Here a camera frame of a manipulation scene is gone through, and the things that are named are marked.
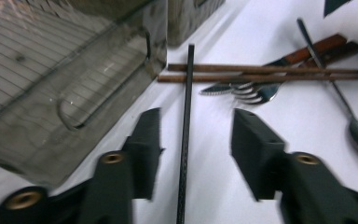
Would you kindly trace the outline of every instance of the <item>chopsticks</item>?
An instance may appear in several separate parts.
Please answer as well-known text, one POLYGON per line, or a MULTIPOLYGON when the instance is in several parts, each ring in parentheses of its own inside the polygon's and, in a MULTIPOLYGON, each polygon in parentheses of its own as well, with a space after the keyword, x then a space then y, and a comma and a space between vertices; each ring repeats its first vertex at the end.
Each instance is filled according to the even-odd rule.
MULTIPOLYGON (((168 71, 185 72, 186 65, 183 63, 168 64, 168 71)), ((316 68, 316 67, 289 67, 289 66, 252 66, 252 65, 224 65, 224 64, 194 64, 194 72, 242 72, 245 74, 358 74, 358 69, 341 68, 316 68)))
MULTIPOLYGON (((159 75, 158 82, 185 82, 186 76, 159 75)), ((242 82, 284 82, 284 81, 312 81, 312 80, 358 80, 358 76, 265 76, 265 75, 244 75, 244 76, 193 76, 193 82, 226 82, 226 83, 242 83, 242 82)))
MULTIPOLYGON (((194 72, 222 73, 241 72, 240 75, 195 75, 193 82, 226 82, 242 83, 253 82, 284 82, 284 81, 311 81, 311 80, 358 80, 358 69, 342 68, 314 68, 314 67, 280 67, 280 66, 247 66, 223 64, 194 64, 194 72), (276 73, 290 73, 291 76, 267 76, 276 73)), ((168 71, 181 72, 186 70, 186 64, 168 64, 168 71)), ((185 76, 159 75, 158 82, 184 82, 185 76)))

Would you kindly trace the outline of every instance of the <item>brown handle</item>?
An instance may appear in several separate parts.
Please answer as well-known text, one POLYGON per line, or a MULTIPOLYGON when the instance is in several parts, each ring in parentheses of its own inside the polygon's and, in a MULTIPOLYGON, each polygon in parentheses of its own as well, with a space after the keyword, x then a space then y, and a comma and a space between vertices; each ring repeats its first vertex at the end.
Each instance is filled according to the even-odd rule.
MULTIPOLYGON (((325 64, 335 63, 339 60, 351 57, 358 53, 358 44, 351 41, 343 46, 339 46, 335 49, 330 49, 321 55, 325 64)), ((300 67, 317 67, 316 62, 311 59, 304 62, 300 67)))
MULTIPOLYGON (((324 53, 330 49, 334 49, 338 46, 345 45, 347 39, 339 34, 332 35, 326 39, 316 42, 313 46, 318 50, 319 53, 324 53)), ((307 48, 299 49, 296 52, 283 56, 282 58, 286 60, 289 64, 301 63, 304 60, 310 58, 310 52, 307 48)))

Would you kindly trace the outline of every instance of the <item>metal spoon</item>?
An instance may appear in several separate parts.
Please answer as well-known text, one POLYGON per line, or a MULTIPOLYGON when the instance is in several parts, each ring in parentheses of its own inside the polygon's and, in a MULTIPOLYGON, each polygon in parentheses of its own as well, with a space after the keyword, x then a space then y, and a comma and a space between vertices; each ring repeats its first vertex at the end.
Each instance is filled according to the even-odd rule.
MULTIPOLYGON (((319 68, 325 68, 325 64, 323 60, 321 60, 318 52, 315 50, 315 47, 312 45, 312 41, 310 40, 310 36, 307 32, 307 28, 305 27, 304 22, 301 19, 297 20, 298 26, 300 28, 301 34, 304 36, 308 49, 310 51, 310 54, 312 55, 312 58, 315 60, 316 64, 319 68)), ((334 81, 331 81, 331 84, 334 87, 334 90, 336 90, 336 93, 338 94, 339 98, 341 99, 342 103, 345 105, 345 107, 348 110, 348 113, 350 114, 350 124, 349 124, 349 132, 351 134, 352 142, 354 143, 354 146, 358 148, 358 118, 353 113, 353 110, 351 109, 348 101, 345 99, 341 91, 339 90, 338 86, 334 81)))

